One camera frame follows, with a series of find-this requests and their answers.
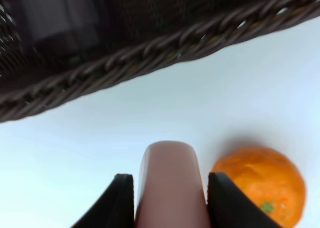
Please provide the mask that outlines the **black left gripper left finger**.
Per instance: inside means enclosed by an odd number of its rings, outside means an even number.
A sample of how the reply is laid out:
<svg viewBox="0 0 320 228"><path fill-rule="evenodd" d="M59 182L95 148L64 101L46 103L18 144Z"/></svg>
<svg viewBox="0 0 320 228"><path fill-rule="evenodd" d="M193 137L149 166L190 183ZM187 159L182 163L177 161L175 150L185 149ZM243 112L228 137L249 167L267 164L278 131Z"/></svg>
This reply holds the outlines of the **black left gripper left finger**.
<svg viewBox="0 0 320 228"><path fill-rule="evenodd" d="M135 226L134 179L117 174L106 191L75 228L133 228Z"/></svg>

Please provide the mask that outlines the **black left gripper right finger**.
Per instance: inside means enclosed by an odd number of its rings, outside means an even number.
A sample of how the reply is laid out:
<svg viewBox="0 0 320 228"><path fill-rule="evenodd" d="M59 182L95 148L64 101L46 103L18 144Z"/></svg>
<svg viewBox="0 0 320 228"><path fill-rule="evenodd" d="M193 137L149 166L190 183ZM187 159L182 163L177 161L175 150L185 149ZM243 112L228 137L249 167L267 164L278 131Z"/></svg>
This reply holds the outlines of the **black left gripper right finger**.
<svg viewBox="0 0 320 228"><path fill-rule="evenodd" d="M208 176L207 209L213 228L279 228L225 173Z"/></svg>

